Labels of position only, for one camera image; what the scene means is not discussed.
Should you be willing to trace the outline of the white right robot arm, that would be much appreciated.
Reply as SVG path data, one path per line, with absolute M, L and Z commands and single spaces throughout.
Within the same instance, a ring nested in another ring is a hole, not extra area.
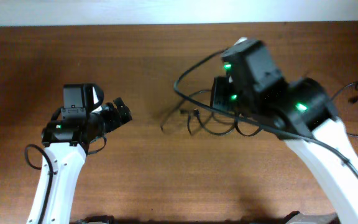
M 220 113 L 256 122 L 307 166 L 341 223 L 358 223 L 358 156 L 324 88 L 311 78 L 287 82 L 265 44 L 240 39 L 221 52 L 226 76 L 213 94 Z

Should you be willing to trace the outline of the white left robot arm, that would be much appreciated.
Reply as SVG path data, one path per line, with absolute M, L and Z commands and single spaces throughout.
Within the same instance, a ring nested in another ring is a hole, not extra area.
M 28 223 L 69 223 L 79 174 L 86 158 L 96 154 L 90 144 L 132 120 L 121 98 L 105 103 L 94 83 L 66 84 L 63 106 L 42 130 L 42 145 L 27 145 L 42 155 L 40 179 Z

